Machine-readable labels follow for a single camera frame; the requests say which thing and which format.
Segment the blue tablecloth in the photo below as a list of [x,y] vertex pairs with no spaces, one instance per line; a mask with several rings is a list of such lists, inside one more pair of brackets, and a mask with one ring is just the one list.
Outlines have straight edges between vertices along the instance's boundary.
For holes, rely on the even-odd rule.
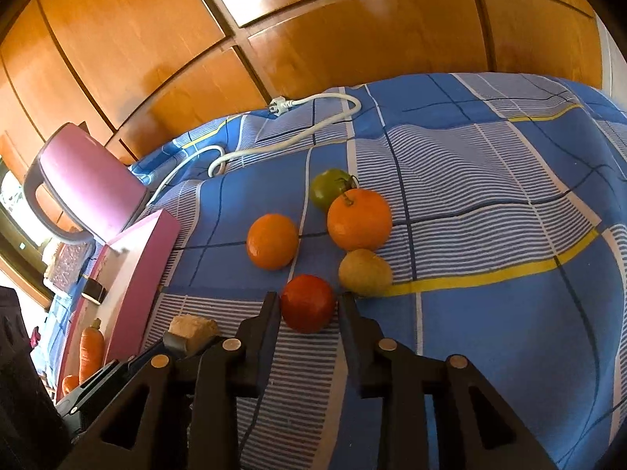
[[[334,90],[362,110],[283,152],[235,160],[215,179],[206,168],[216,153],[201,155],[147,209],[167,208],[183,229],[145,345],[181,312],[234,333],[267,290],[296,274],[340,290],[344,253],[307,195],[317,174],[342,168],[393,211],[378,251],[393,268],[393,295],[359,301],[362,314],[416,353],[466,354],[560,468],[592,468],[627,413],[626,114],[590,87],[518,74],[422,74]],[[279,118],[220,118],[132,171],[156,185],[202,146],[276,143],[343,107],[324,99]],[[294,263],[274,273],[245,249],[248,228],[268,212],[301,233]],[[243,433],[255,400],[237,406]],[[347,383],[337,321],[309,336],[282,325],[243,465],[374,469],[380,417],[381,402]]]

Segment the gray handle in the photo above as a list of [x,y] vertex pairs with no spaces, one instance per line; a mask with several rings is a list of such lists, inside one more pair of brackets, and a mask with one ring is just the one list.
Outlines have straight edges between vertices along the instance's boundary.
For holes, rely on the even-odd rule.
[[24,179],[24,198],[28,203],[37,219],[48,229],[52,235],[56,236],[59,240],[66,244],[82,244],[88,242],[93,238],[93,235],[87,231],[82,230],[79,232],[69,232],[59,228],[54,222],[52,222],[46,213],[43,211],[39,201],[37,201],[37,188],[44,183],[44,176],[42,167],[39,162],[39,156],[35,158],[31,167],[26,173],[26,179]]

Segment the metal screw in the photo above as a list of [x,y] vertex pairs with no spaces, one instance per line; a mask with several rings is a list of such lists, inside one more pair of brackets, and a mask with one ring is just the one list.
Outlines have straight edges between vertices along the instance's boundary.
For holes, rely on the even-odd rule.
[[396,350],[397,346],[398,345],[396,344],[396,341],[390,338],[383,338],[381,341],[379,341],[379,348],[381,350],[394,351]]
[[451,355],[448,361],[456,369],[464,369],[468,365],[468,359],[463,355]]
[[241,348],[241,341],[237,338],[230,338],[222,343],[222,347],[226,351],[239,350]]
[[157,369],[167,366],[168,362],[170,362],[170,357],[164,355],[163,353],[155,355],[150,360],[152,367],[156,367]]

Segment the pink object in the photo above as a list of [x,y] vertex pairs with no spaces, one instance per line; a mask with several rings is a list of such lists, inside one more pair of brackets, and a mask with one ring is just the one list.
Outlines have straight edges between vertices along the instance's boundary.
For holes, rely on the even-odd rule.
[[[49,220],[35,196],[42,183],[85,231],[66,232]],[[44,226],[60,240],[75,244],[88,240],[90,233],[101,242],[112,239],[139,214],[147,190],[88,132],[67,123],[33,161],[24,180],[24,195]]]
[[121,362],[141,352],[159,280],[174,247],[181,224],[159,210],[110,240],[100,252],[90,277],[107,289],[100,306],[81,297],[70,322],[59,372],[60,380],[78,374],[79,345],[83,329],[101,320],[105,361]]

